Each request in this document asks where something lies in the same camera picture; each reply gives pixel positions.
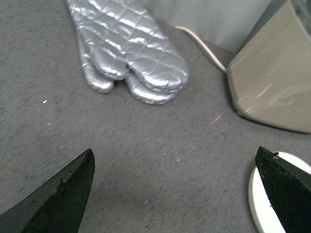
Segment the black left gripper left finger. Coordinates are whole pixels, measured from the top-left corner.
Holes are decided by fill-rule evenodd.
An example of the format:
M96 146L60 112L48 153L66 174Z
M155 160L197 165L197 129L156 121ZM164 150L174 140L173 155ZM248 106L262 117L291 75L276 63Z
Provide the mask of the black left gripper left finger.
M2 233L76 233L79 231L95 172L87 149L33 193L1 214Z

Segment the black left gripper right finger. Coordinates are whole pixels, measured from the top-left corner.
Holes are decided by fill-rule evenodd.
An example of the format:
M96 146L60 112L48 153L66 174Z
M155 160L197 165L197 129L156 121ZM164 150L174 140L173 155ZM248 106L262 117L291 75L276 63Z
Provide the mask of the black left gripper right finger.
M270 206L287 233L311 231L311 175L260 146L256 167Z

